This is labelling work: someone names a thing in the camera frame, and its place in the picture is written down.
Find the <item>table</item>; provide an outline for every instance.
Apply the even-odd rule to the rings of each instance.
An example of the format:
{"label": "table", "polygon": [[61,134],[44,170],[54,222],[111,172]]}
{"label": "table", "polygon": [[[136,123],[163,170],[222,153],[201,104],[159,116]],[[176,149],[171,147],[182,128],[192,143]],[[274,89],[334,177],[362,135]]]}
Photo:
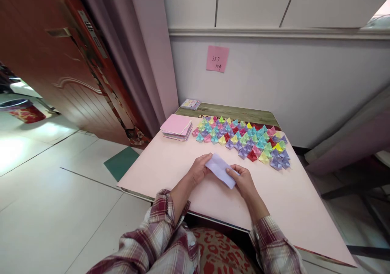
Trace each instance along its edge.
{"label": "table", "polygon": [[[203,103],[197,111],[179,109],[177,114],[193,116],[194,126],[202,120],[198,118],[201,114],[238,118],[258,124],[277,124],[272,113],[267,111]],[[236,151],[219,144],[200,144],[192,136],[187,142],[180,142],[165,138],[159,132],[118,186],[134,196],[152,201],[158,190],[172,189],[196,157],[209,152],[217,153],[227,163],[237,163],[251,171],[256,189],[292,244],[355,266],[354,259],[290,143],[286,149],[291,157],[292,169],[278,172],[259,161],[242,160]],[[242,231],[251,229],[247,206],[237,189],[230,190],[213,175],[207,175],[195,188],[190,201],[193,214]]]}

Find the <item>white wall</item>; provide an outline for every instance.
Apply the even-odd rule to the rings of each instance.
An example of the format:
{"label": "white wall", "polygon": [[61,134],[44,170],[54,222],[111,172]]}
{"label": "white wall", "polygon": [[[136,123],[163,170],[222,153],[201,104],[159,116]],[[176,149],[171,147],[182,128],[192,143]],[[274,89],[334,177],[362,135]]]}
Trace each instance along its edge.
{"label": "white wall", "polygon": [[[230,48],[224,74],[206,71],[209,45]],[[390,83],[385,41],[171,37],[171,48],[180,102],[271,111],[300,147],[324,140]]]}

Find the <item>door panel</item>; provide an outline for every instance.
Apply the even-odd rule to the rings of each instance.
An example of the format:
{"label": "door panel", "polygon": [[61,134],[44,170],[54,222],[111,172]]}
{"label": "door panel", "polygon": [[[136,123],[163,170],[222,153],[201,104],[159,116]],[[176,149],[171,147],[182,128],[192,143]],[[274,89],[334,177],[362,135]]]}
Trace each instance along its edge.
{"label": "door panel", "polygon": [[[62,2],[0,0],[0,60],[79,128],[129,145],[72,38],[47,32],[69,27]],[[118,112],[126,127],[133,128],[126,112]]]}

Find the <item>red trash can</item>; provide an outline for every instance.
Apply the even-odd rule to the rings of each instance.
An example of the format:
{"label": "red trash can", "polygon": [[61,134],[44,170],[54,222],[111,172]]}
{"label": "red trash can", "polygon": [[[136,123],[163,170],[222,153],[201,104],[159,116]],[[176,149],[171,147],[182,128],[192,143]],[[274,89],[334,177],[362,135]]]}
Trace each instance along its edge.
{"label": "red trash can", "polygon": [[26,124],[39,122],[46,118],[38,108],[28,99],[14,99],[0,104],[0,111],[6,111]]}

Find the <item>plaid shirt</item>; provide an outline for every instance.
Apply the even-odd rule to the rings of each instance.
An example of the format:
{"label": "plaid shirt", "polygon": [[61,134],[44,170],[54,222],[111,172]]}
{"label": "plaid shirt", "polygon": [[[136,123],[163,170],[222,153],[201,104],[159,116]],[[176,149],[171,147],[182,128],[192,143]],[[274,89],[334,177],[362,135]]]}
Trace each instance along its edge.
{"label": "plaid shirt", "polygon": [[[189,205],[187,202],[175,226],[172,197],[168,190],[158,192],[140,227],[122,235],[119,251],[88,273],[199,273],[199,246],[183,223]],[[249,235],[265,273],[306,273],[300,254],[271,216],[260,219]]]}

